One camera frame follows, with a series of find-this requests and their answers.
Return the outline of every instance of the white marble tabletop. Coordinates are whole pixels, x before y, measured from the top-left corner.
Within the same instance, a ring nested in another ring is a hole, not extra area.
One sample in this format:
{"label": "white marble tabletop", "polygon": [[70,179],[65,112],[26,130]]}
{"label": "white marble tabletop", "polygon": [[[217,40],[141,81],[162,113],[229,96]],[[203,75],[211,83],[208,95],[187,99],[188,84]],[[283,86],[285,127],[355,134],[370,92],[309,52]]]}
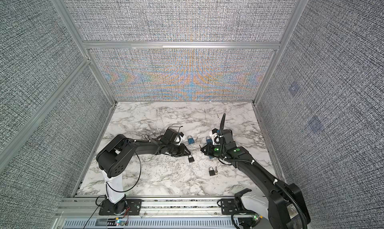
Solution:
{"label": "white marble tabletop", "polygon": [[[244,188],[260,192],[241,171],[200,152],[199,145],[206,144],[205,137],[210,130],[219,128],[223,113],[226,113],[224,128],[233,130],[237,145],[246,148],[262,166],[275,174],[252,104],[247,102],[121,102],[97,152],[118,134],[133,139],[144,139],[145,134],[154,138],[163,135],[168,126],[183,126],[180,131],[192,135],[195,140],[191,145],[184,142],[195,162],[189,163],[187,157],[139,155],[142,163],[140,181],[126,195],[228,196]],[[217,175],[209,176],[210,166],[217,167]],[[136,182],[139,170],[137,157],[133,156],[123,172],[124,190]],[[105,193],[103,175],[95,155],[78,194]]]}

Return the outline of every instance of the metal beam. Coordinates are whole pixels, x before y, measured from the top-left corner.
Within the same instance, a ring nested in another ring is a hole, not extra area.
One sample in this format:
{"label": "metal beam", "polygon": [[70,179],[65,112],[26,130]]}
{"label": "metal beam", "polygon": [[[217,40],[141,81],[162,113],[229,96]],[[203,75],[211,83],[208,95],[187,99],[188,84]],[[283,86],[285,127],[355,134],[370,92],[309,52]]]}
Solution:
{"label": "metal beam", "polygon": [[76,43],[77,47],[79,48],[79,51],[83,55],[84,58],[88,57],[91,60],[91,70],[96,78],[97,82],[99,83],[101,89],[103,90],[105,96],[107,97],[108,101],[111,103],[111,105],[114,105],[116,103],[116,99],[109,88],[109,85],[105,78],[103,77],[103,74],[99,70],[99,68],[96,65],[92,55],[89,53],[89,51],[84,47],[83,45],[83,38],[74,23],[67,6],[65,6],[65,3],[63,0],[51,0],[52,4],[55,6],[57,12],[59,13],[61,19],[63,20],[64,24],[66,25],[67,29],[69,30],[74,42]]}
{"label": "metal beam", "polygon": [[253,106],[253,111],[255,112],[256,119],[259,123],[260,130],[262,131],[265,147],[268,150],[268,154],[269,154],[269,157],[271,158],[272,166],[273,166],[273,169],[275,170],[276,176],[277,178],[283,181],[286,181],[283,170],[281,169],[279,159],[277,158],[275,148],[273,147],[271,138],[269,137],[268,131],[266,130],[263,118],[261,117],[257,109],[257,106],[254,104],[252,106]]}
{"label": "metal beam", "polygon": [[280,48],[277,50],[276,54],[273,56],[272,60],[271,60],[271,63],[265,73],[265,75],[263,76],[263,79],[262,81],[260,82],[260,85],[257,89],[257,92],[256,92],[256,96],[255,96],[255,99],[254,99],[254,102],[255,104],[257,105],[262,96],[263,96],[263,93],[265,92],[265,89],[266,87],[268,86],[268,83],[276,69],[276,66],[278,65],[280,59],[281,59],[281,56],[283,55],[284,53],[284,50],[291,38],[291,35],[293,34],[293,31],[295,30],[296,28],[296,25],[301,17],[301,14],[303,13],[304,11],[304,8],[305,6],[307,5],[307,2],[308,0],[297,0],[296,2],[296,5],[295,5],[295,8],[291,14],[291,17],[288,21],[288,24],[285,28],[285,32],[283,33],[283,36],[281,37],[281,46]]}
{"label": "metal beam", "polygon": [[94,154],[95,154],[97,148],[98,148],[99,145],[100,145],[101,139],[103,138],[105,131],[107,130],[108,124],[109,124],[109,122],[111,121],[111,118],[112,118],[113,113],[115,112],[115,109],[116,109],[116,105],[113,105],[113,106],[109,109],[108,117],[107,117],[107,119],[105,120],[104,125],[103,125],[103,128],[101,129],[101,131],[100,131],[100,133],[99,133],[99,136],[97,137],[96,143],[95,143],[95,145],[93,146],[92,151],[91,151],[91,153],[90,153],[89,156],[88,156],[87,162],[86,162],[86,164],[85,164],[85,166],[84,166],[84,168],[83,168],[83,170],[82,170],[82,172],[81,172],[81,174],[80,174],[79,179],[77,180],[76,186],[73,188],[73,191],[72,191],[72,193],[71,193],[71,197],[74,197],[74,196],[76,195],[77,190],[78,190],[79,187],[80,187],[80,183],[83,181],[84,176],[85,176],[85,174],[86,174],[87,171],[88,171],[89,165],[91,164],[91,162],[92,162],[92,160],[93,160],[93,156],[94,156]]}
{"label": "metal beam", "polygon": [[279,49],[279,42],[123,42],[123,41],[84,41],[90,48],[133,48],[133,49]]}
{"label": "metal beam", "polygon": [[64,79],[60,86],[51,94],[51,96],[41,105],[41,107],[26,122],[22,129],[12,138],[10,142],[0,151],[0,173],[18,153],[28,138],[38,128],[49,112],[55,107],[56,103],[82,73],[84,68],[90,63],[88,58],[84,58],[76,68]]}

